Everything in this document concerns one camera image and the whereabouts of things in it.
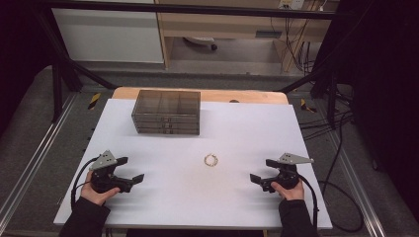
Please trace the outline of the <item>office chair base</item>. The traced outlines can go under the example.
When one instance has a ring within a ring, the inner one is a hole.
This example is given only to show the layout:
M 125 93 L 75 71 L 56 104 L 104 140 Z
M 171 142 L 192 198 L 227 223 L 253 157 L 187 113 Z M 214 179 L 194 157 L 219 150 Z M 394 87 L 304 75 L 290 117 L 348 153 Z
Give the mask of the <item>office chair base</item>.
M 199 44 L 199 45 L 208 45 L 211 50 L 217 50 L 217 45 L 215 44 L 215 40 L 213 38 L 190 38 L 185 37 L 185 40 Z

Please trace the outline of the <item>transparent brown drawer box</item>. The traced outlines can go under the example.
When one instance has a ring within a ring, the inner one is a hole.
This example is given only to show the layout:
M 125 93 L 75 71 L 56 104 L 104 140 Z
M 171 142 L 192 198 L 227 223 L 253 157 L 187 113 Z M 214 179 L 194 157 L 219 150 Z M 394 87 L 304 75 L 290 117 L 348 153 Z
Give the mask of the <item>transparent brown drawer box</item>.
M 200 117 L 200 112 L 200 92 L 145 90 L 139 93 L 131 117 L 134 115 L 185 115 Z M 200 134 L 200 122 L 133 121 L 133 124 L 138 133 Z

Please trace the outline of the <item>person's left hand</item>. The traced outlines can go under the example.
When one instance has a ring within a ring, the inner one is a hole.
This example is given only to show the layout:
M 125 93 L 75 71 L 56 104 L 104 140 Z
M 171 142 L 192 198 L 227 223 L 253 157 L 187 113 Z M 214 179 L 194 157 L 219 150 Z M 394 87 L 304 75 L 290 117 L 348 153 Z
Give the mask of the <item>person's left hand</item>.
M 91 185 L 92 172 L 89 171 L 86 176 L 85 183 L 81 189 L 81 196 L 92 203 L 102 206 L 109 198 L 114 197 L 120 192 L 119 188 L 113 188 L 104 193 L 97 193 Z

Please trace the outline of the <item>white wall socket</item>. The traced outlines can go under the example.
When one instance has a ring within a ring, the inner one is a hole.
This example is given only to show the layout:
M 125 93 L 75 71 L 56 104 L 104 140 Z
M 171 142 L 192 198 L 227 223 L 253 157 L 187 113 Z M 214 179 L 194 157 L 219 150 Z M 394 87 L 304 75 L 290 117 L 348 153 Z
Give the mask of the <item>white wall socket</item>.
M 280 9 L 299 10 L 302 8 L 304 0 L 280 0 Z

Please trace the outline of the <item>light wooden desk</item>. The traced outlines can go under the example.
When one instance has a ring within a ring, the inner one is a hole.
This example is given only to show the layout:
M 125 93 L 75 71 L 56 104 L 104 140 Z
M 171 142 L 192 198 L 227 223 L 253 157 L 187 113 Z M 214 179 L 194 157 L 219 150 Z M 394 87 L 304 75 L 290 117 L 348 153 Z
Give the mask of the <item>light wooden desk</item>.
M 157 4 L 280 9 L 280 0 L 154 0 Z M 328 0 L 304 0 L 299 10 L 319 12 Z M 271 40 L 288 72 L 305 42 L 321 42 L 329 29 L 329 20 L 272 17 L 220 16 L 196 14 L 157 15 L 160 33 L 169 38 L 263 39 Z

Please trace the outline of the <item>black curtain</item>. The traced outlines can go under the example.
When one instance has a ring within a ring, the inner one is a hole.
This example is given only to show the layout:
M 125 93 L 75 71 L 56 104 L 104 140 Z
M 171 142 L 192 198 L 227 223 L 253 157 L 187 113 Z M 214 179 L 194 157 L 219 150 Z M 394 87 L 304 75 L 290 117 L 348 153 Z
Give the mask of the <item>black curtain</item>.
M 419 218 L 419 0 L 341 0 L 357 41 L 346 75 L 361 130 L 412 214 Z
M 35 76 L 50 65 L 27 0 L 0 0 L 0 136 Z

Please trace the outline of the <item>black metal frame strut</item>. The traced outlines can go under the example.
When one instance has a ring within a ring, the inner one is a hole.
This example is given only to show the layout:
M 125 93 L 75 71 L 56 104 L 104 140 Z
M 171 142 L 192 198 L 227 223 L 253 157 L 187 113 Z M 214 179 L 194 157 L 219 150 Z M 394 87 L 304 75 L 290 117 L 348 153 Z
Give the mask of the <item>black metal frame strut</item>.
M 65 83 L 71 92 L 80 92 L 83 88 L 78 76 L 79 73 L 107 89 L 115 90 L 118 88 L 117 85 L 94 74 L 69 56 L 50 9 L 33 7 L 31 12 L 42 29 L 47 46 L 51 50 L 49 56 L 52 66 L 53 122 L 58 121 L 63 114 L 62 83 Z
M 335 128 L 337 76 L 332 69 L 320 66 L 310 74 L 280 89 L 280 92 L 287 94 L 311 81 L 314 82 L 314 86 L 310 90 L 310 95 L 313 99 L 319 99 L 323 95 L 327 96 L 326 120 L 332 128 Z

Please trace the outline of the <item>wooden table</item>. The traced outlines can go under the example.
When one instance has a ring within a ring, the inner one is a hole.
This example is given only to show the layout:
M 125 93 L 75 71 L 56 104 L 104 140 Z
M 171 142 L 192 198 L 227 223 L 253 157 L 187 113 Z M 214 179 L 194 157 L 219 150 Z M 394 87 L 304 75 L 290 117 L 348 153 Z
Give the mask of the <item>wooden table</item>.
M 145 90 L 145 87 L 120 87 L 115 90 L 112 98 L 135 100 L 139 93 Z M 193 92 L 200 92 L 201 100 L 204 102 L 230 103 L 232 101 L 237 101 L 238 103 L 275 105 L 287 105 L 289 103 L 287 96 L 280 92 L 216 89 L 193 89 Z

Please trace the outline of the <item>white table board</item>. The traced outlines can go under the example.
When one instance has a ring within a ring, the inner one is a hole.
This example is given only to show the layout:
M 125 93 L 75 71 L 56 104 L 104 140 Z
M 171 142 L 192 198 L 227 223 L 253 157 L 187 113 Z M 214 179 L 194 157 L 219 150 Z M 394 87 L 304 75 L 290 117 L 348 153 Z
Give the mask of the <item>white table board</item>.
M 250 175 L 276 176 L 266 159 L 306 156 L 292 106 L 203 102 L 201 132 L 192 136 L 137 133 L 133 106 L 109 100 L 83 156 L 110 150 L 128 158 L 117 176 L 144 175 L 130 193 L 108 200 L 108 226 L 280 228 L 279 197 L 263 192 Z

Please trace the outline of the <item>white cabinet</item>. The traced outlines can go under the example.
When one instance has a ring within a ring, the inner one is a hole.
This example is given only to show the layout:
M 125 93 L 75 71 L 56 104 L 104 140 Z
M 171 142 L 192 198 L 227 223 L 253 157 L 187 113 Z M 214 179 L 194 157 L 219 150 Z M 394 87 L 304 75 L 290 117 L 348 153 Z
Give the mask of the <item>white cabinet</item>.
M 155 14 L 67 9 L 52 12 L 74 60 L 163 62 Z

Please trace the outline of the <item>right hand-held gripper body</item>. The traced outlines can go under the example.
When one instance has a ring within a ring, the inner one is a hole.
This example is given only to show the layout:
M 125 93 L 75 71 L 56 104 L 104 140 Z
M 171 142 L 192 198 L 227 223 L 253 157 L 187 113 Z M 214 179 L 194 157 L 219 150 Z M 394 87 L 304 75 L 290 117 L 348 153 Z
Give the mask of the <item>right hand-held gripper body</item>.
M 261 187 L 264 192 L 273 193 L 275 191 L 271 187 L 272 182 L 279 183 L 287 190 L 294 188 L 298 183 L 298 172 L 296 165 L 314 162 L 314 160 L 311 158 L 306 158 L 291 153 L 284 153 L 276 161 L 281 164 L 280 168 L 275 168 L 279 171 L 279 174 L 274 178 L 267 178 L 261 181 Z

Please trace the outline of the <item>transparent brown drawer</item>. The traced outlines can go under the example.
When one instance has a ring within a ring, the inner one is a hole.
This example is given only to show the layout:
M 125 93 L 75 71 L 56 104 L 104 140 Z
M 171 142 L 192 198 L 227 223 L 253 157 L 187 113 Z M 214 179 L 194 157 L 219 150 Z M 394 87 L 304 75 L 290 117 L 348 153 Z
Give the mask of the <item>transparent brown drawer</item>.
M 199 117 L 189 117 L 185 115 L 134 115 L 132 116 L 133 121 L 137 122 L 199 122 Z

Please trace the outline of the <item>person's right hand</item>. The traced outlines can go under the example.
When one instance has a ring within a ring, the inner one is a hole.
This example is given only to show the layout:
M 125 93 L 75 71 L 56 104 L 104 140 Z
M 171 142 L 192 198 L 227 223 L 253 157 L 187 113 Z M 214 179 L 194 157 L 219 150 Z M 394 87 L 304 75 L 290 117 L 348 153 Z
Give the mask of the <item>person's right hand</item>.
M 304 189 L 302 181 L 298 181 L 296 186 L 290 190 L 285 189 L 277 182 L 272 182 L 271 187 L 286 200 L 304 199 Z

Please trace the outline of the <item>yellow black tape strip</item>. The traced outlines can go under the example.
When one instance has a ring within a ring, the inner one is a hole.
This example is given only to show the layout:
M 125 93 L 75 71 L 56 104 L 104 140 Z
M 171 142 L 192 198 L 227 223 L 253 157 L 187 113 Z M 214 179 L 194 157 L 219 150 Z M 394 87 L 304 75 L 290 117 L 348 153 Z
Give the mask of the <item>yellow black tape strip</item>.
M 100 97 L 101 97 L 101 93 L 95 93 L 93 95 L 93 97 L 92 97 L 92 99 L 89 103 L 88 110 L 94 110 L 94 108 L 95 108 L 97 102 L 99 101 Z
M 300 108 L 304 111 L 309 111 L 311 113 L 317 113 L 317 109 L 316 108 L 311 108 L 307 105 L 306 100 L 305 99 L 300 99 Z

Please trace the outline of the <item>black metal frame bar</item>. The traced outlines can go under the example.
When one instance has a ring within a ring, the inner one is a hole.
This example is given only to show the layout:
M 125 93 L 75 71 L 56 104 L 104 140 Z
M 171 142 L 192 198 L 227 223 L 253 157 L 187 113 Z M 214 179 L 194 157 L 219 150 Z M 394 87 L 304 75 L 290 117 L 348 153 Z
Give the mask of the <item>black metal frame bar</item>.
M 316 20 L 333 20 L 334 18 L 337 17 L 337 14 L 334 12 L 314 12 L 314 11 L 302 11 L 302 10 L 269 10 L 269 9 L 251 9 L 251 8 L 243 8 L 243 7 L 99 2 L 99 1 L 79 1 L 79 0 L 39 0 L 39 1 L 41 4 L 44 4 L 45 6 L 49 8 L 74 9 L 74 10 L 196 14 L 196 15 L 220 15 L 220 16 L 249 16 L 249 17 L 291 18 L 291 19 L 316 19 Z

